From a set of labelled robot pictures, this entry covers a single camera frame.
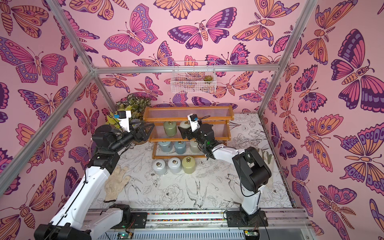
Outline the pale yellow-green tea canister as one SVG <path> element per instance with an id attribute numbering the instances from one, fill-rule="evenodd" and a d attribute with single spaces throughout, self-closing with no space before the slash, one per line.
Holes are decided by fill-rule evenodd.
<path id="1" fill-rule="evenodd" d="M 196 170 L 196 161 L 192 156 L 186 156 L 182 160 L 182 167 L 186 174 L 192 174 Z"/>

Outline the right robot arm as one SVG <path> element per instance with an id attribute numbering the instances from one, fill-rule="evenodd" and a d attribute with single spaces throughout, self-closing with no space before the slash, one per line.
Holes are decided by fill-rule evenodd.
<path id="1" fill-rule="evenodd" d="M 235 166 L 240 180 L 243 201 L 240 204 L 240 219 L 245 225 L 257 222 L 260 216 L 262 190 L 269 182 L 272 172 L 254 147 L 236 149 L 226 146 L 215 139 L 213 126 L 193 123 L 189 128 L 178 127 L 182 138 L 195 140 L 201 152 L 208 159 L 220 160 Z"/>

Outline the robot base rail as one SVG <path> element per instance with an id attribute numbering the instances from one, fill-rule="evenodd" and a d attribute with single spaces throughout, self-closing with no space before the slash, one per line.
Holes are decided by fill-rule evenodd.
<path id="1" fill-rule="evenodd" d="M 100 240 L 315 240 L 307 214 L 298 209 L 261 209 L 245 225 L 236 209 L 132 209 L 130 224 L 114 226 Z"/>

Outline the cream tea canister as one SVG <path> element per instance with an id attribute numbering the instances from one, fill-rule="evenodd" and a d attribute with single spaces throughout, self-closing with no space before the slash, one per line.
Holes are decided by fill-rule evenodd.
<path id="1" fill-rule="evenodd" d="M 179 125 L 182 129 L 189 129 L 191 127 L 190 121 L 183 121 Z"/>

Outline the white tea canister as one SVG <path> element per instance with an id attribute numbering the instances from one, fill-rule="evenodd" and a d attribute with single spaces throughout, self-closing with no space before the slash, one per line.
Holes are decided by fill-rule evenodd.
<path id="1" fill-rule="evenodd" d="M 182 162 L 179 158 L 173 157 L 168 160 L 168 167 L 171 173 L 178 174 L 182 170 Z"/>
<path id="2" fill-rule="evenodd" d="M 152 168 L 155 174 L 159 176 L 162 176 L 167 172 L 167 164 L 162 159 L 154 160 Z"/>

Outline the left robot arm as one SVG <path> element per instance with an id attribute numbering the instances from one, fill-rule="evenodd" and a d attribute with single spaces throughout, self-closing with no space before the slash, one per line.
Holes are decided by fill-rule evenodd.
<path id="1" fill-rule="evenodd" d="M 96 129 L 92 140 L 97 148 L 82 182 L 51 222 L 38 226 L 34 233 L 36 240 L 96 240 L 112 227 L 130 219 L 129 206 L 122 206 L 107 210 L 89 226 L 84 226 L 94 198 L 117 167 L 119 152 L 133 142 L 147 141 L 155 125 L 140 122 L 135 128 L 128 127 L 129 131 L 113 129 L 111 125 Z"/>

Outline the sage green tea canister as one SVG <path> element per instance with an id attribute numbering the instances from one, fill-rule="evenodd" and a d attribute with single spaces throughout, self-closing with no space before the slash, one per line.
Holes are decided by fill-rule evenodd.
<path id="1" fill-rule="evenodd" d="M 169 137 L 173 137 L 177 134 L 177 123 L 174 121 L 166 121 L 163 124 L 165 133 Z"/>

